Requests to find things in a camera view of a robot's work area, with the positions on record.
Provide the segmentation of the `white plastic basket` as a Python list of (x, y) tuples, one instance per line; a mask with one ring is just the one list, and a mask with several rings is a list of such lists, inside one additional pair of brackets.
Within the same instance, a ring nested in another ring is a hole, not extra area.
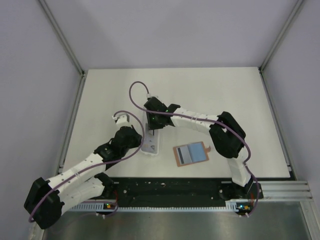
[(142, 124), (144, 125), (144, 139), (140, 151), (145, 155), (157, 156), (160, 152), (160, 131), (150, 129), (146, 113), (142, 115)]

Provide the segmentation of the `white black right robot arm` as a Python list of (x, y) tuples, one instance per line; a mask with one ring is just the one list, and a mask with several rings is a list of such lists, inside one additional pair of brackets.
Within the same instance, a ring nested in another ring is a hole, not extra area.
[(251, 150), (245, 142), (245, 131), (229, 112), (224, 111), (219, 115), (201, 114), (178, 104), (167, 106), (154, 96), (149, 97), (143, 106), (151, 130), (172, 126), (210, 136), (217, 153), (227, 159), (234, 194), (245, 198), (251, 193), (254, 179), (247, 165)]

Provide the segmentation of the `tan leather card holder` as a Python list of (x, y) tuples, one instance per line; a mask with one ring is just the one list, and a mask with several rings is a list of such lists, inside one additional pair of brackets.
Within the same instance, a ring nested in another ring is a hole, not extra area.
[[(184, 164), (184, 165), (181, 165), (179, 163), (177, 148), (181, 147), (181, 146), (188, 146), (188, 149), (189, 149), (189, 152), (191, 155), (191, 159), (192, 159), (192, 163)], [(188, 165), (192, 165), (192, 164), (206, 162), (209, 160), (208, 153), (210, 151), (211, 151), (211, 146), (206, 147), (203, 141), (189, 143), (189, 144), (180, 145), (180, 146), (175, 146), (173, 148), (175, 161), (176, 161), (176, 164), (178, 167), (184, 167), (184, 166), (188, 166)]]

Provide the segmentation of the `silver card with black stripe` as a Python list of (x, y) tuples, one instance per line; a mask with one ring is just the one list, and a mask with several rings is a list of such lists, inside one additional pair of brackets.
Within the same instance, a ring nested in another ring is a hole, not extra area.
[(191, 154), (187, 145), (177, 148), (178, 161), (181, 165), (187, 165), (192, 163)]

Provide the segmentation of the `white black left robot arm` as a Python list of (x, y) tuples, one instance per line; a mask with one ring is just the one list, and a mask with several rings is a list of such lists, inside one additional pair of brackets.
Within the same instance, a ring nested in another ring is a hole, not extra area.
[(126, 155), (129, 150), (138, 152), (144, 137), (133, 126), (122, 126), (113, 138), (80, 163), (51, 178), (36, 179), (24, 203), (29, 222), (45, 230), (78, 204), (96, 197), (109, 198), (114, 187), (105, 172), (129, 159)]

